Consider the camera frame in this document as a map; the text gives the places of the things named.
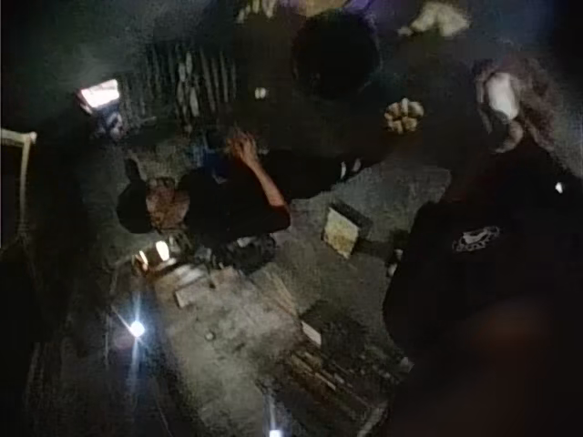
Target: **ground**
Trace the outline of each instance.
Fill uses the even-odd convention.
[[[3,47],[3,127],[36,129],[41,138],[46,132],[46,137],[56,138],[45,143],[46,147],[61,147],[64,154],[74,152],[66,161],[71,165],[63,171],[70,174],[68,183],[78,188],[87,214],[91,237],[79,243],[79,267],[67,284],[73,299],[66,318],[68,326],[81,331],[80,337],[90,339],[87,346],[91,352],[79,358],[76,350],[67,346],[69,340],[66,346],[57,346],[62,351],[63,390],[70,400],[64,405],[85,399],[87,392],[94,393],[91,401],[84,401],[86,415],[78,419],[79,427],[96,420],[87,410],[117,405],[111,401],[111,393],[100,391],[103,387],[95,384],[99,378],[111,378],[111,373],[101,369],[102,320],[89,316],[96,304],[93,298],[85,302],[86,294],[106,293],[114,266],[156,236],[133,236],[117,222],[117,195],[126,184],[122,151],[111,144],[91,145],[87,137],[67,135],[75,126],[65,113],[74,90],[131,69],[152,41],[190,35],[220,46],[222,42],[231,44],[233,32],[237,32],[249,79],[241,94],[250,96],[256,86],[271,91],[263,107],[247,100],[251,117],[241,114],[245,127],[270,147],[302,153],[386,152],[382,164],[366,169],[350,182],[293,203],[292,226],[276,235],[279,249],[271,269],[281,275],[300,310],[319,298],[334,301],[364,324],[376,341],[389,344],[380,312],[387,286],[384,261],[364,252],[346,260],[322,243],[328,205],[338,199],[364,214],[373,224],[366,238],[377,243],[372,245],[378,248],[375,253],[388,253],[392,233],[408,229],[419,207],[438,199],[451,172],[464,165],[474,147],[483,145],[473,99],[474,62],[514,51],[535,53],[547,61],[556,76],[564,74],[547,43],[553,20],[558,19],[556,10],[542,0],[487,4],[467,0],[461,2],[472,20],[467,32],[452,40],[425,35],[408,42],[397,41],[394,30],[414,16],[421,2],[371,2],[367,14],[380,37],[383,66],[359,96],[335,104],[305,97],[293,87],[287,62],[297,17],[277,16],[273,21],[256,17],[243,29],[235,29],[230,22],[235,8],[223,2],[138,3],[77,2],[64,7],[54,2],[38,14],[13,12],[13,22],[18,25],[11,26],[14,30],[6,49]],[[558,154],[568,157],[565,162],[574,171],[583,172],[583,154],[578,155],[577,94],[568,93],[569,86],[564,88],[564,107],[558,109],[563,116]],[[391,136],[382,127],[384,107],[401,97],[422,101],[427,112],[419,132],[410,137]],[[51,194],[43,196],[47,202]],[[66,228],[67,215],[62,217],[61,226]],[[64,235],[65,229],[56,233],[55,239]],[[200,351],[182,349],[187,355]]]

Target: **black hair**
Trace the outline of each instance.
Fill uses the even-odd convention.
[[[119,223],[134,234],[145,234],[154,229],[146,206],[147,194],[146,182],[134,179],[118,197]]]

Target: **man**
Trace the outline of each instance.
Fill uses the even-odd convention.
[[[176,186],[171,178],[143,181],[127,162],[130,184],[119,196],[120,223],[134,233],[184,227],[208,246],[286,229],[288,202],[310,198],[358,173],[353,158],[304,158],[273,151],[263,159],[253,137],[227,138],[228,178],[217,182],[208,168],[191,171]]]
[[[496,71],[519,79],[518,116],[501,154],[420,209],[387,291],[387,329],[414,362],[387,435],[578,433],[583,192],[543,149],[547,88],[520,66],[479,76],[484,105]]]

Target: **white logo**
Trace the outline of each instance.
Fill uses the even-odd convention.
[[[454,241],[454,252],[473,252],[484,249],[490,242],[500,236],[498,226],[486,226],[485,228],[464,232],[458,241]]]

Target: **concrete floor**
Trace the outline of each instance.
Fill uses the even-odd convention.
[[[382,243],[380,246],[386,249],[392,232],[408,229],[419,207],[440,197],[450,172],[462,167],[468,154],[483,145],[473,103],[472,64],[479,59],[524,51],[542,56],[551,69],[557,66],[547,45],[554,19],[550,2],[485,4],[467,0],[463,3],[471,15],[472,27],[458,38],[445,41],[426,35],[410,42],[396,42],[393,31],[414,16],[420,3],[372,3],[369,15],[381,37],[383,68],[350,104],[336,107],[314,102],[293,90],[285,61],[297,22],[287,20],[282,26],[277,19],[266,22],[258,18],[246,25],[241,39],[242,44],[247,44],[242,53],[249,77],[260,78],[260,85],[269,83],[266,87],[273,91],[272,106],[251,109],[253,117],[244,121],[272,147],[328,156],[386,148],[388,158],[384,163],[366,169],[331,192],[294,202],[292,226],[276,236],[279,250],[270,266],[281,276],[300,310],[319,298],[331,300],[349,311],[381,344],[389,344],[380,312],[387,286],[384,262],[365,253],[355,253],[345,260],[321,241],[328,205],[338,199],[364,214],[373,224],[367,239]],[[202,14],[205,5],[205,1],[176,0],[162,5],[126,0],[115,7],[95,2],[63,7],[55,2],[42,14],[15,13],[13,21],[22,26],[14,26],[8,49],[3,50],[3,127],[38,129],[54,124],[56,119],[66,130],[67,121],[60,115],[68,104],[69,93],[131,68],[140,50],[152,40],[179,37],[197,23],[200,37],[212,39],[216,33],[209,29],[213,23],[224,23],[224,12],[231,7],[216,2]],[[31,10],[40,11],[40,7],[36,8],[31,5]],[[67,24],[69,32],[64,33],[61,29]],[[231,36],[221,34],[213,44],[230,41]],[[251,94],[255,86],[248,81],[247,91]],[[557,153],[581,175],[580,108],[575,94],[567,92],[570,90],[568,86],[563,89],[565,104],[559,109],[563,118]],[[427,116],[419,132],[410,137],[392,137],[382,129],[383,109],[403,96],[421,100]],[[80,276],[84,271],[98,276],[97,269],[107,271],[156,236],[130,235],[117,222],[117,195],[126,184],[121,151],[110,146],[90,147],[83,142],[69,144],[71,147],[86,149],[80,154],[75,176],[89,228],[96,236],[84,250],[87,268],[79,271],[74,290],[74,294],[83,297],[89,288]],[[103,284],[107,281],[96,279],[91,288],[104,290],[107,285]],[[83,314],[78,311],[71,317],[82,324]],[[96,330],[87,329],[88,336]],[[97,341],[96,351],[100,347]],[[182,349],[189,351],[189,346]],[[63,360],[64,369],[75,369],[87,362],[73,353],[64,354]],[[84,391],[92,391],[91,387],[81,385],[72,395],[72,402],[85,396]]]

